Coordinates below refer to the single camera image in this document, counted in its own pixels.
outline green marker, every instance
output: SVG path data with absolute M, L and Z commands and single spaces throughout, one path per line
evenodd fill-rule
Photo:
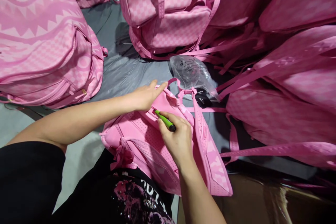
M 169 129 L 169 131 L 174 132 L 176 130 L 176 126 L 171 121 L 169 121 L 168 118 L 164 117 L 163 115 L 160 115 L 160 111 L 159 110 L 157 110 L 156 108 L 154 108 L 154 112 L 165 123 L 165 125 L 167 126 L 167 128 Z

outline cardboard box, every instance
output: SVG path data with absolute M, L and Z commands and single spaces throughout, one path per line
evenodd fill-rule
M 214 197 L 227 224 L 335 223 L 336 204 L 309 192 L 229 175 L 232 197 Z M 182 201 L 177 224 L 185 224 Z

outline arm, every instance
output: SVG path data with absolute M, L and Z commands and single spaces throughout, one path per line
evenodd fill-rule
M 160 114 L 176 126 L 176 131 L 170 132 L 162 120 L 158 120 L 162 138 L 179 170 L 186 223 L 226 223 L 195 163 L 191 149 L 191 125 L 187 120 L 173 114 Z
M 125 96 L 59 110 L 29 125 L 7 145 L 41 141 L 59 146 L 65 152 L 67 145 L 82 139 L 99 125 L 135 110 L 149 110 L 167 86 L 165 82 L 155 89 L 156 84 L 154 80 L 150 86 L 139 87 Z

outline black t-shirt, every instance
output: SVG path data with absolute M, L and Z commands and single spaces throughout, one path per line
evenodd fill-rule
M 139 169 L 110 171 L 104 150 L 67 201 L 52 214 L 61 191 L 65 155 L 43 142 L 0 149 L 0 223 L 173 223 L 173 195 Z

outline clear plastic bag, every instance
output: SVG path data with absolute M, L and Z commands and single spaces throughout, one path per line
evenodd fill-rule
M 199 59 L 188 55 L 177 55 L 170 58 L 174 77 L 181 81 L 181 88 L 201 88 L 207 91 L 210 101 L 219 102 L 216 88 L 206 65 Z

